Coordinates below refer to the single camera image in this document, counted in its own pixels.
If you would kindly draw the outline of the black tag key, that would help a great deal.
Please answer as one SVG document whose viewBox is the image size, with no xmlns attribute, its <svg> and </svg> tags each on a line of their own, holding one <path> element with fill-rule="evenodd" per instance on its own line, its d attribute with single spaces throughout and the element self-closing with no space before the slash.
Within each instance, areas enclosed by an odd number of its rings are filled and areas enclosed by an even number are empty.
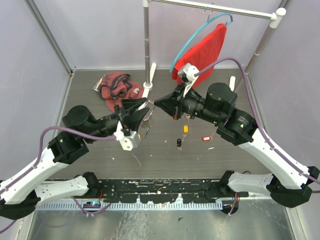
<svg viewBox="0 0 320 240">
<path fill-rule="evenodd" d="M 182 140 L 180 138 L 176 140 L 176 147 L 179 151 L 182 150 Z"/>
</svg>

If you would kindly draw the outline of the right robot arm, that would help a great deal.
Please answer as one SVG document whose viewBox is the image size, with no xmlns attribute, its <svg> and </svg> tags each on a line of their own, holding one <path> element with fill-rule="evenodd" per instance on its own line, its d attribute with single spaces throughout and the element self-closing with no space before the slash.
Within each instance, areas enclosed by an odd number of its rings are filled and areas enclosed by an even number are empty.
<svg viewBox="0 0 320 240">
<path fill-rule="evenodd" d="M 219 180 L 219 192 L 231 197 L 239 192 L 270 196 L 278 204 L 294 208 L 308 202 L 313 193 L 310 184 L 320 175 L 315 166 L 304 166 L 273 143 L 256 120 L 235 107 L 238 95 L 225 83 L 213 83 L 205 97 L 193 88 L 185 93 L 180 83 L 172 93 L 154 101 L 154 105 L 174 120 L 183 114 L 199 118 L 217 128 L 216 133 L 258 159 L 269 174 L 245 174 L 227 170 Z"/>
</svg>

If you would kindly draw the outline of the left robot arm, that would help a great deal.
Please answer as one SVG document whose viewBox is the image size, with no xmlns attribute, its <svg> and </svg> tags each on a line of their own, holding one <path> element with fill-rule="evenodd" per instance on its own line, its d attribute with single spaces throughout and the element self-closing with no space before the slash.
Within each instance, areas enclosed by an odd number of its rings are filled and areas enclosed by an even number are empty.
<svg viewBox="0 0 320 240">
<path fill-rule="evenodd" d="M 0 183 L 1 217 L 18 220 L 59 199 L 97 197 L 101 184 L 93 172 L 58 183 L 45 180 L 87 154 L 87 145 L 95 141 L 117 141 L 124 151 L 136 149 L 141 141 L 139 126 L 150 110 L 142 107 L 146 101 L 124 99 L 113 113 L 99 119 L 86 106 L 77 105 L 63 117 L 63 126 L 43 130 L 36 159 Z"/>
</svg>

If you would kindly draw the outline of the metal keyring with keys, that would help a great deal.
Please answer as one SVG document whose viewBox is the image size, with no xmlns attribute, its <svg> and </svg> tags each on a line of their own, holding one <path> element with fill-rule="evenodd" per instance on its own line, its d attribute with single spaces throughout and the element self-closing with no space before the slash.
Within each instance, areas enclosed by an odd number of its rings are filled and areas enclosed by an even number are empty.
<svg viewBox="0 0 320 240">
<path fill-rule="evenodd" d="M 144 138 L 147 137 L 147 135 L 149 133 L 149 130 L 152 127 L 152 123 L 153 123 L 152 114 L 153 114 L 153 112 L 155 111 L 155 108 L 156 108 L 156 106 L 154 105 L 154 101 L 149 100 L 148 104 L 151 104 L 152 108 L 150 109 L 148 115 L 146 115 L 144 117 L 144 119 L 142 120 L 141 125 L 140 125 L 142 128 L 146 128 L 146 133 L 144 135 Z"/>
</svg>

